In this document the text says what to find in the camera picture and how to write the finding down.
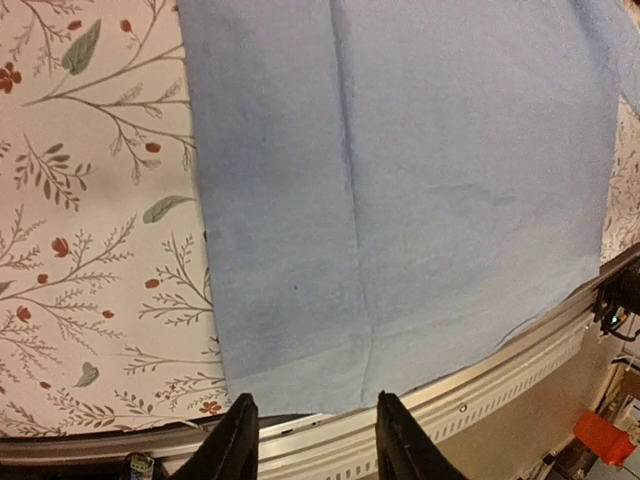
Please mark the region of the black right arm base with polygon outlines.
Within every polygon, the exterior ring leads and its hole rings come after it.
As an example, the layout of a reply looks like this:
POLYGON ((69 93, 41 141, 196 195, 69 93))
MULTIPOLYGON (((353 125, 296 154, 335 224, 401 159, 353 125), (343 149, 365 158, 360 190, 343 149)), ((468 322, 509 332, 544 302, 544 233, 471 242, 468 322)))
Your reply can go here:
POLYGON ((633 343, 639 338, 639 330, 623 334, 622 324, 631 316, 639 316, 639 262, 621 270, 598 290, 594 307, 594 322, 600 332, 624 342, 633 343))

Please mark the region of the light blue long sleeve shirt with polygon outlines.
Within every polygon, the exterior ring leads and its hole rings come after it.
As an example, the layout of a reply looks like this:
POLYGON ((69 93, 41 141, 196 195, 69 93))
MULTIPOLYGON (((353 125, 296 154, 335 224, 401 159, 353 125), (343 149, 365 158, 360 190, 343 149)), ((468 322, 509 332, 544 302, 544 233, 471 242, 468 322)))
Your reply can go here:
POLYGON ((182 1, 224 375, 266 415, 472 365, 600 268, 619 1, 182 1))

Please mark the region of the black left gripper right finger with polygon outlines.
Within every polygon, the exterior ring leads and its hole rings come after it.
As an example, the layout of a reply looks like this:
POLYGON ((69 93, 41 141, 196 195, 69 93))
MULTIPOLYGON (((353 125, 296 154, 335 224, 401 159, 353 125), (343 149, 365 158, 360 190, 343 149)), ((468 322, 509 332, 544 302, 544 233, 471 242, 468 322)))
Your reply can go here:
POLYGON ((375 425, 380 479, 453 480, 456 469, 438 450, 399 397, 382 391, 375 425))

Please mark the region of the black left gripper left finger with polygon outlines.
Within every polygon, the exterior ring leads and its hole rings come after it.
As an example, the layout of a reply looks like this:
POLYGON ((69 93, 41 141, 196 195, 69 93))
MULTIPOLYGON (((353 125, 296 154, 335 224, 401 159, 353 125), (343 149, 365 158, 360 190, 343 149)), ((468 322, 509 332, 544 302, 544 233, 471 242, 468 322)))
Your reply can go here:
POLYGON ((251 394, 243 393, 170 479, 256 480, 258 447, 258 407, 251 394))

